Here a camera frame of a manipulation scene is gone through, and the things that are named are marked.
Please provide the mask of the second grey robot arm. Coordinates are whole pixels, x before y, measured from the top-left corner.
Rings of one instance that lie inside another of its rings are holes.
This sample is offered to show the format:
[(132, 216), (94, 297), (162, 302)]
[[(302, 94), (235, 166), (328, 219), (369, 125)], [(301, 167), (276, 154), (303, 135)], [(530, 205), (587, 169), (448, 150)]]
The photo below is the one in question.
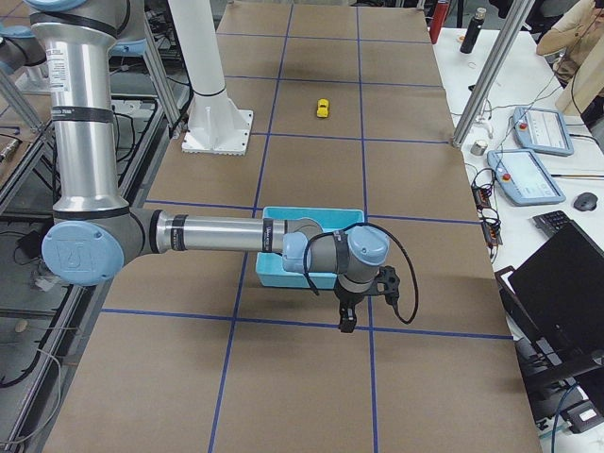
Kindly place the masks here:
[(32, 30), (25, 25), (1, 26), (1, 70), (14, 74), (22, 67), (46, 62), (46, 53)]

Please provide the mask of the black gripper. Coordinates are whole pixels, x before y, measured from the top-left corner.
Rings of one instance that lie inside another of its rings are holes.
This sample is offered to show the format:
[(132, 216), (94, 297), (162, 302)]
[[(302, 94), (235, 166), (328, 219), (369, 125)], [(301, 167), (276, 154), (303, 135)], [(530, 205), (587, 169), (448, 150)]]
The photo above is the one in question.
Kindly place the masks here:
[(340, 303), (340, 321), (338, 329), (341, 332), (349, 332), (354, 331), (357, 324), (355, 307), (366, 297), (378, 295), (378, 286), (376, 284), (372, 284), (366, 291), (362, 293), (354, 293), (347, 290), (340, 282), (336, 282), (334, 286), (334, 293)]

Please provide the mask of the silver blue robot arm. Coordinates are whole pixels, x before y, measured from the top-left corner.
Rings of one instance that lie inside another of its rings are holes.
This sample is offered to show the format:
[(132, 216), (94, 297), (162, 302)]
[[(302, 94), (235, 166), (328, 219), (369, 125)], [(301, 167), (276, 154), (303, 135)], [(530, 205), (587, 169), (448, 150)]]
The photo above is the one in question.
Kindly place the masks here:
[(134, 209), (121, 196), (109, 85), (109, 53), (119, 43), (143, 49), (141, 1), (32, 1), (30, 23), (48, 62), (61, 196), (42, 241), (53, 274), (80, 286), (113, 279), (138, 257), (169, 250), (275, 253), (283, 268), (336, 277), (339, 328), (353, 331), (356, 306), (381, 295), (395, 306), (398, 277), (386, 264), (391, 236), (360, 223), (333, 232), (317, 222), (195, 217)]

